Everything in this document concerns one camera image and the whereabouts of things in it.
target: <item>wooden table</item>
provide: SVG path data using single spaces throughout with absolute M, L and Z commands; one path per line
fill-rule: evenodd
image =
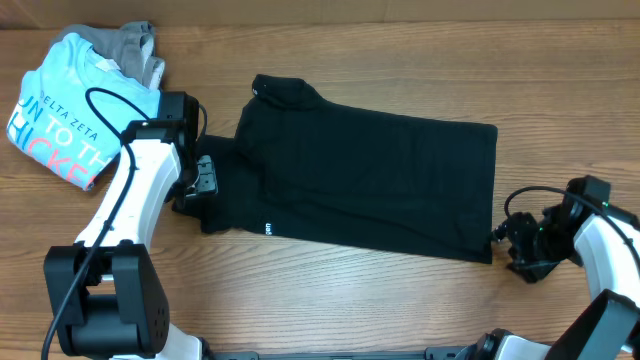
M 55 34 L 0 32 L 5 120 Z M 172 28 L 158 29 L 157 49 L 165 89 L 197 97 L 211 134 L 233 136 L 256 73 L 301 77 L 345 105 L 497 125 L 494 224 L 511 191 L 585 174 L 610 181 L 612 202 L 640 212 L 640 21 Z M 108 179 L 85 193 L 6 136 L 0 159 L 0 358 L 33 359 L 51 320 L 43 258 L 73 242 Z M 559 201 L 527 194 L 513 208 L 539 213 Z M 472 343 L 496 327 L 554 341 L 589 304 L 583 270 L 563 264 L 526 285 L 504 269 L 506 249 L 486 266 L 209 236 L 167 206 L 152 258 L 172 322 L 216 351 L 419 350 Z

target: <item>light blue t-shirt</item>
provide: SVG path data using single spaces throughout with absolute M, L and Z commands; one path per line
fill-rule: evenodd
M 160 91 L 126 78 L 115 62 L 92 50 L 76 33 L 49 50 L 42 65 L 22 79 L 20 98 L 7 125 L 7 136 L 20 150 L 61 178 L 89 190 L 120 152 L 120 141 L 85 101 L 85 92 L 101 87 L 122 95 L 149 117 L 158 112 Z M 144 120 L 120 100 L 91 94 L 96 108 L 118 131 L 130 121 Z

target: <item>gray t-shirt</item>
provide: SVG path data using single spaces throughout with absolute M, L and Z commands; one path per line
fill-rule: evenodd
M 93 44 L 93 50 L 106 59 L 113 59 L 126 77 L 155 90 L 160 87 L 165 62 L 155 57 L 155 28 L 148 21 L 136 21 L 120 29 L 96 29 L 86 25 L 64 28 L 49 45 L 62 41 L 65 35 L 77 33 Z

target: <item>wood grain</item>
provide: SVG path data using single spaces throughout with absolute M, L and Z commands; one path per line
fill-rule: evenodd
M 640 17 L 637 0 L 182 0 L 179 7 L 172 0 L 0 0 L 0 8 L 3 3 L 24 9 L 31 27 L 41 29 L 119 27 L 141 19 L 158 26 L 213 26 Z
M 0 29 L 33 29 L 40 24 L 26 11 L 20 2 L 0 0 Z
M 55 33 L 0 32 L 5 118 Z M 209 133 L 233 135 L 256 73 L 297 76 L 341 104 L 497 125 L 495 224 L 513 190 L 585 174 L 640 212 L 640 21 L 160 28 L 157 44 L 165 88 L 207 107 Z M 0 158 L 0 358 L 36 358 L 51 319 L 44 255 L 75 239 L 110 176 L 84 193 L 5 136 Z M 558 201 L 526 194 L 512 206 L 538 212 Z M 485 266 L 240 231 L 206 236 L 168 208 L 152 258 L 172 321 L 218 351 L 419 350 L 495 327 L 552 342 L 589 304 L 581 269 L 563 264 L 526 285 L 504 269 L 504 245 Z

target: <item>folded shirt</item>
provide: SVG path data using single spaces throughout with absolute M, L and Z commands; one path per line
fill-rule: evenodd
M 69 25 L 51 40 L 62 41 L 67 34 L 76 33 L 93 44 L 93 50 L 112 59 L 126 77 L 136 79 L 144 87 L 155 90 L 165 69 L 163 59 L 155 54 L 155 28 L 147 21 L 136 21 L 120 29 L 96 29 L 86 25 Z
M 352 108 L 258 75 L 234 139 L 208 136 L 218 196 L 181 212 L 255 233 L 491 262 L 493 125 Z
M 149 117 L 156 117 L 160 91 L 125 77 L 76 33 L 55 43 L 42 65 L 22 79 L 7 136 L 22 152 L 84 190 L 120 152 L 120 141 L 94 115 L 85 92 L 101 87 L 118 93 Z M 104 93 L 91 95 L 96 108 L 118 131 L 140 114 Z

